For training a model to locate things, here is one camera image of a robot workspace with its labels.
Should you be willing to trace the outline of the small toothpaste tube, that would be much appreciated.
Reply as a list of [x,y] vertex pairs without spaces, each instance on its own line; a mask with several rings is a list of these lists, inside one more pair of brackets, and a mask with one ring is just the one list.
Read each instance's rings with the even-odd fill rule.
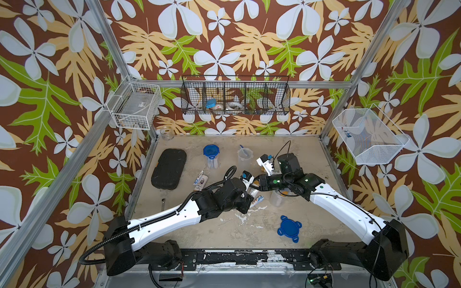
[[256,199],[252,201],[250,204],[250,207],[253,208],[255,205],[261,203],[264,200],[264,197],[262,195],[258,196]]

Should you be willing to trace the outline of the blue lid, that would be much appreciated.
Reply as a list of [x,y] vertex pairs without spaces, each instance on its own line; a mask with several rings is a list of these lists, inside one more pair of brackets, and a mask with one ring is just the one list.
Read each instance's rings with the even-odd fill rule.
[[214,160],[220,153],[219,147],[217,145],[207,145],[203,149],[204,156],[210,160]]
[[299,242],[299,233],[302,228],[302,223],[294,221],[287,216],[281,216],[281,224],[277,229],[277,234],[279,236],[286,236],[290,238],[294,243]]

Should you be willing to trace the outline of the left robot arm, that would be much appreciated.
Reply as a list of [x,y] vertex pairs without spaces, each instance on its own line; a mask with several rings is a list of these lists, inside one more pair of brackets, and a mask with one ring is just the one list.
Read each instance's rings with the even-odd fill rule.
[[181,205],[169,210],[132,220],[117,217],[110,224],[104,240],[84,252],[79,263],[105,264],[108,276],[117,276],[139,264],[167,269],[176,267],[182,260],[177,243],[171,240],[156,243],[157,238],[217,218],[230,210],[242,214],[249,210],[254,198],[247,190],[255,178],[248,171],[236,178],[236,169],[236,166],[229,168],[223,180],[191,192]]

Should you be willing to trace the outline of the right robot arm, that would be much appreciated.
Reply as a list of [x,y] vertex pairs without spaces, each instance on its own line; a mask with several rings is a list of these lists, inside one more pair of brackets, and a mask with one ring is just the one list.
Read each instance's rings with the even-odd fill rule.
[[384,220],[336,192],[322,178],[303,172],[293,153],[277,158],[280,170],[274,168],[274,157],[266,154],[257,159],[265,173],[257,176],[257,190],[268,192],[288,189],[340,220],[359,242],[320,240],[311,248],[315,266],[348,264],[366,269],[378,280],[388,281],[409,257],[404,225],[397,220]]

